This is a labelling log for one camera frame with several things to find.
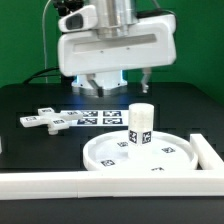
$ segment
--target white round tray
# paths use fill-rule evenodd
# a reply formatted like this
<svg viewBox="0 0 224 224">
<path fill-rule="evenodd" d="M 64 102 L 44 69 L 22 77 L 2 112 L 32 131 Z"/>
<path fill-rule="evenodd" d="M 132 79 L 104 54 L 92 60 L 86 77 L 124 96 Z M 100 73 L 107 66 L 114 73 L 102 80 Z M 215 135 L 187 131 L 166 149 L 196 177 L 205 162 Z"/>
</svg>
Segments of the white round tray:
<svg viewBox="0 0 224 224">
<path fill-rule="evenodd" d="M 87 170 L 188 170 L 196 169 L 198 156 L 190 143 L 174 135 L 153 132 L 150 154 L 143 158 L 129 158 L 128 131 L 100 135 L 90 140 L 83 150 Z"/>
</svg>

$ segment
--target black cable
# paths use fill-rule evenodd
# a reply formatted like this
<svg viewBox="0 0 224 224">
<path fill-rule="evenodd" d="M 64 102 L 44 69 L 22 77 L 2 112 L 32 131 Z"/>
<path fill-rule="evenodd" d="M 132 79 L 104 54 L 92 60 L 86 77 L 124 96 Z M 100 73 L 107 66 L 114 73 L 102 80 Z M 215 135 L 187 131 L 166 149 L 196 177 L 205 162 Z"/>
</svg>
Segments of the black cable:
<svg viewBox="0 0 224 224">
<path fill-rule="evenodd" d="M 24 80 L 23 81 L 23 84 L 29 84 L 29 82 L 32 80 L 32 79 L 35 79 L 35 78 L 39 78 L 39 77 L 48 77 L 48 76 L 52 76 L 52 75 L 43 75 L 44 73 L 47 73 L 47 72 L 51 72 L 51 71 L 56 71 L 56 70 L 59 70 L 59 67 L 52 67 L 52 68 L 47 68 L 47 69 L 44 69 L 44 70 L 41 70 L 39 72 L 36 72 L 34 73 L 32 76 L 30 76 L 28 79 Z"/>
</svg>

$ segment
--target black table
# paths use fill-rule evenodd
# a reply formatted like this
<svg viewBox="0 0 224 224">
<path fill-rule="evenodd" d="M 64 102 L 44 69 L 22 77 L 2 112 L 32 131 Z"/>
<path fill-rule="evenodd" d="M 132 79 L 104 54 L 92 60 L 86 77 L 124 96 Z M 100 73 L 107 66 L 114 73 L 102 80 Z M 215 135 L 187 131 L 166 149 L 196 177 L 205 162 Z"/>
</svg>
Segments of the black table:
<svg viewBox="0 0 224 224">
<path fill-rule="evenodd" d="M 0 172 L 85 170 L 82 149 L 91 138 L 127 127 L 72 127 L 49 136 L 44 126 L 23 128 L 22 116 L 38 108 L 127 110 L 155 106 L 154 130 L 189 140 L 201 133 L 224 158 L 224 107 L 190 84 L 153 83 L 148 94 L 132 84 L 112 97 L 78 96 L 60 84 L 9 85 L 0 89 Z M 2 223 L 222 223 L 224 197 L 137 197 L 0 201 Z"/>
</svg>

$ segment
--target green wall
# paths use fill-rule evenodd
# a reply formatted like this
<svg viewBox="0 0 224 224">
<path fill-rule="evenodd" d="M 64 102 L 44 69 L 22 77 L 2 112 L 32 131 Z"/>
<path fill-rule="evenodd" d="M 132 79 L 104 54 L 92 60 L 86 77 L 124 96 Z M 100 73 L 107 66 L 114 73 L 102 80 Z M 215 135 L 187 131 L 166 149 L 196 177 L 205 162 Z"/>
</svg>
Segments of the green wall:
<svg viewBox="0 0 224 224">
<path fill-rule="evenodd" d="M 224 104 L 224 1 L 158 1 L 178 16 L 177 61 L 172 66 L 154 68 L 152 81 L 192 83 Z M 44 68 L 41 17 L 46 2 L 1 2 L 0 86 L 21 83 Z M 137 0 L 137 5 L 138 10 L 152 8 L 150 0 Z M 57 13 L 51 7 L 47 14 L 50 67 L 57 65 L 57 21 Z M 130 81 L 141 78 L 139 70 L 127 74 Z"/>
</svg>

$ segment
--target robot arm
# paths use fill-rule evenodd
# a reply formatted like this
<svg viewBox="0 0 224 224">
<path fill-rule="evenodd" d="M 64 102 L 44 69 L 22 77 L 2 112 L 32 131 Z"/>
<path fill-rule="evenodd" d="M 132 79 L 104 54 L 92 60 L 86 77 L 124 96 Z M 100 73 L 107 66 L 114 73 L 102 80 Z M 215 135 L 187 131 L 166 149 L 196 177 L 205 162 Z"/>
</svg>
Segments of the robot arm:
<svg viewBox="0 0 224 224">
<path fill-rule="evenodd" d="M 98 86 L 117 88 L 122 83 L 120 71 L 142 68 L 147 92 L 150 68 L 175 61 L 175 16 L 157 11 L 153 17 L 143 13 L 137 19 L 133 2 L 90 0 L 59 20 L 64 33 L 58 43 L 59 67 L 65 76 L 78 75 L 79 87 L 94 89 L 82 75 L 95 74 Z"/>
</svg>

